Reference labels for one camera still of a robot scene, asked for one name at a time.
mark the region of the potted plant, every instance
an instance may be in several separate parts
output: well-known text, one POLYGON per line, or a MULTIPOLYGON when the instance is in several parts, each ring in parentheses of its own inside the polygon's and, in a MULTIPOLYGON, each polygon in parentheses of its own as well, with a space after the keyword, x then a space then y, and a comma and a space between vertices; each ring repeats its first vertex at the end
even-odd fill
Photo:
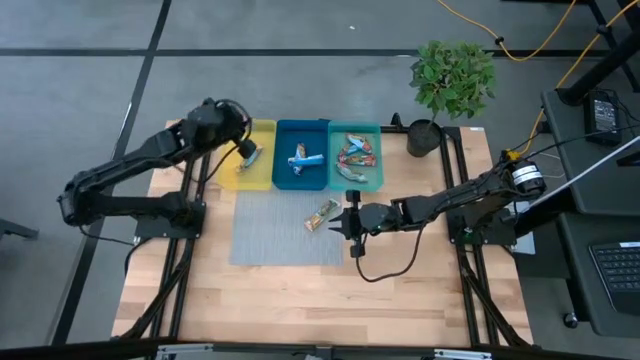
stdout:
POLYGON ((431 109, 433 118, 411 124, 407 151, 422 157, 440 145, 441 130, 435 123, 438 113, 446 111, 452 120, 482 114, 485 95, 494 98, 495 71, 492 54, 477 44, 430 41, 418 53, 418 61, 411 65, 413 80, 409 85, 418 89, 416 102, 431 109))

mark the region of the wooden tabletop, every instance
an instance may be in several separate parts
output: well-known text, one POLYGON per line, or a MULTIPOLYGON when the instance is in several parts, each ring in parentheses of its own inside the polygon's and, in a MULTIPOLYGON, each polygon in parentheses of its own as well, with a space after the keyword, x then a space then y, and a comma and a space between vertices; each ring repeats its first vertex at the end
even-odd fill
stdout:
MULTIPOLYGON (((492 165, 487 140, 481 128, 461 128, 461 134, 469 177, 473 178, 492 165)), ((457 181, 452 144, 449 148, 457 181)), ((382 155, 385 184, 377 193, 363 193, 363 202, 388 203, 392 198, 429 195, 446 188, 439 150, 413 158, 406 151, 406 135, 382 134, 382 155)), ((182 174, 174 169, 156 170, 149 196, 179 189, 181 179, 182 174)), ((344 266, 340 267, 230 265, 236 193, 211 183, 204 200, 206 222, 195 246, 180 339, 469 345, 460 275, 445 216, 425 228, 417 260, 407 274, 370 284, 359 277, 347 241, 344 266)), ((373 277, 404 268, 415 237, 415 233, 389 233, 369 239, 367 255, 361 260, 365 274, 373 277)), ((167 239, 151 240, 131 259, 114 335, 128 330, 156 295, 167 244, 167 239)), ((484 258, 493 300, 520 336, 531 341, 513 259, 497 246, 485 246, 484 258)), ((161 334, 168 333, 172 309, 173 297, 167 302, 161 334)), ((481 339, 486 341, 481 309, 476 299, 481 339)))

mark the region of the black plant pot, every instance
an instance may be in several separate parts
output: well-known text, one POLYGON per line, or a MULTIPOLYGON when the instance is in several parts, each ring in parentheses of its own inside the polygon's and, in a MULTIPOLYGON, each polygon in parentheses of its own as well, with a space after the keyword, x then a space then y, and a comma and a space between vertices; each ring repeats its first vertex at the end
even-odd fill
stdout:
POLYGON ((440 146, 442 129, 431 120, 414 121, 407 133, 407 151, 415 157, 423 157, 440 146))

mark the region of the teal bin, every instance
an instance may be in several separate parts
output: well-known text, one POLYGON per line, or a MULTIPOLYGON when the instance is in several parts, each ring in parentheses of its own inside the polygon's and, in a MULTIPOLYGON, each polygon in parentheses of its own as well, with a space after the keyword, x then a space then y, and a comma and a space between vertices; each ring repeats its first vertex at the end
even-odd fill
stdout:
POLYGON ((329 187, 332 190, 360 190, 365 192, 376 192, 384 184, 384 171, 382 168, 382 141, 380 140, 380 125, 366 122, 346 122, 333 120, 329 123, 329 187), (338 153, 348 144, 346 134, 364 136, 373 148, 376 156, 376 166, 349 165, 355 171, 363 174, 367 178, 366 183, 359 183, 348 180, 338 172, 336 163, 338 153))

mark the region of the concrete floor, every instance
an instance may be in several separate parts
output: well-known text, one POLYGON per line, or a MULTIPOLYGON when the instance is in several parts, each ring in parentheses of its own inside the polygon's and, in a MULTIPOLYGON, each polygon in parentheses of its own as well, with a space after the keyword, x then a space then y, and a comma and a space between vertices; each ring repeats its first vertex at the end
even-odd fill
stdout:
MULTIPOLYGON (((448 0, 489 25, 510 48, 531 49, 555 26, 566 5, 499 0, 448 0)), ((0 49, 9 47, 146 48, 161 0, 4 0, 0 3, 0 49)), ((599 4, 606 18, 617 11, 599 4)), ((582 49, 595 21, 577 7, 551 49, 582 49)), ((615 26, 622 38, 629 29, 615 26)), ((447 13, 435 1, 181 0, 174 1, 160 48, 415 48, 430 39, 473 41, 495 47, 490 36, 447 13)), ((605 49, 600 41, 597 48, 605 49)), ((77 171, 109 159, 142 65, 141 57, 0 57, 0 217, 40 229, 35 242, 0 241, 0 348, 48 341, 70 276, 81 235, 61 220, 55 203, 77 171)), ((408 86, 412 60, 396 57, 163 57, 151 69, 128 149, 182 117, 203 98, 240 101, 256 117, 334 118, 381 124, 399 112, 406 122, 429 116, 413 102, 408 86)), ((554 88, 571 59, 514 63, 496 59, 496 100, 484 115, 457 124, 486 128, 494 159, 525 139, 539 111, 539 94, 554 88)), ((586 60, 575 79, 593 66, 586 60)), ((614 73, 607 87, 628 91, 614 73)), ((540 136, 534 149, 552 143, 540 136)), ((553 158, 538 164, 548 175, 562 167, 553 158)), ((116 188, 144 195, 150 176, 116 188)), ((557 187, 562 179, 548 179, 557 187)), ((133 222, 108 220, 104 236, 129 239, 133 222)), ((98 247, 70 334, 71 342, 110 335, 123 283, 127 249, 98 247)), ((588 324, 566 329, 560 314, 570 308, 563 283, 522 279, 535 342, 544 348, 634 357, 640 341, 594 335, 588 324)), ((267 358, 245 355, 246 358, 267 358)))

